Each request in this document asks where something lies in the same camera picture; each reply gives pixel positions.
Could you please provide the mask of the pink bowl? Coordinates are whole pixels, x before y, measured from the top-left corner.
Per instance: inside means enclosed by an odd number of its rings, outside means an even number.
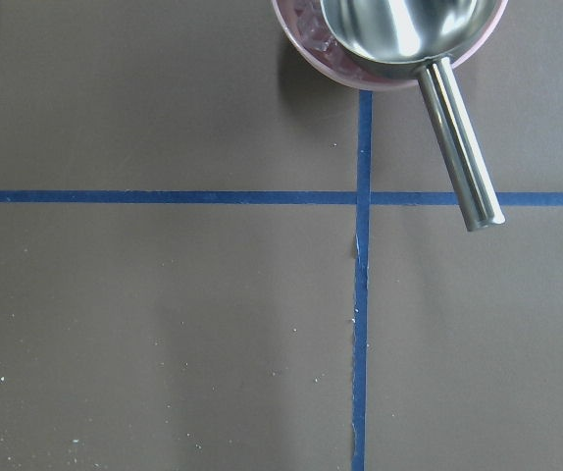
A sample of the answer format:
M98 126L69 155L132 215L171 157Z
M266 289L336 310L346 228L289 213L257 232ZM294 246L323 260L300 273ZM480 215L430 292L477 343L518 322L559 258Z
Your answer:
M453 70L488 39L504 1L276 1L282 29L307 62L340 84L373 91L453 92Z

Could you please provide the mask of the metal scoop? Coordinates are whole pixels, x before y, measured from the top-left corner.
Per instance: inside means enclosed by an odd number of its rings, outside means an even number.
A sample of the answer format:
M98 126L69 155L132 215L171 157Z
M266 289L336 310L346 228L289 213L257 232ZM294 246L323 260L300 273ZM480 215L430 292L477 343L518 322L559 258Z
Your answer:
M497 1L324 1L324 20L347 56L421 93L468 231L501 225L482 150L453 72L497 18Z

